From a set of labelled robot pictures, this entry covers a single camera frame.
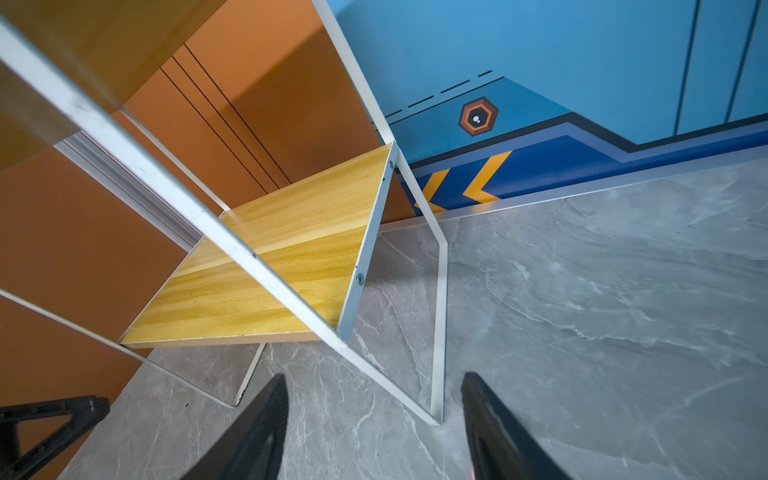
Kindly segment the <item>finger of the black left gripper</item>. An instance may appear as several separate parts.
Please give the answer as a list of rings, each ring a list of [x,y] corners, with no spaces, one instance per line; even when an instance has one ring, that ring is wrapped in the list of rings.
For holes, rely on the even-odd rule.
[[[30,479],[110,413],[88,395],[1,408],[1,477]]]

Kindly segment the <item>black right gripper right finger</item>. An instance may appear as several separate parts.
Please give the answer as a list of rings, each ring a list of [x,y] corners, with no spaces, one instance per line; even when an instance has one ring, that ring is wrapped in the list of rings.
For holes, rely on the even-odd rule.
[[[461,393],[475,479],[569,477],[479,374],[464,375]]]

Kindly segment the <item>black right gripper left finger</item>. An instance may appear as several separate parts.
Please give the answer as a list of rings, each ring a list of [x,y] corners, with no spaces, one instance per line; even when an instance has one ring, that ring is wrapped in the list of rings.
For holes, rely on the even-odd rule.
[[[275,375],[185,479],[276,479],[289,415],[286,378]]]

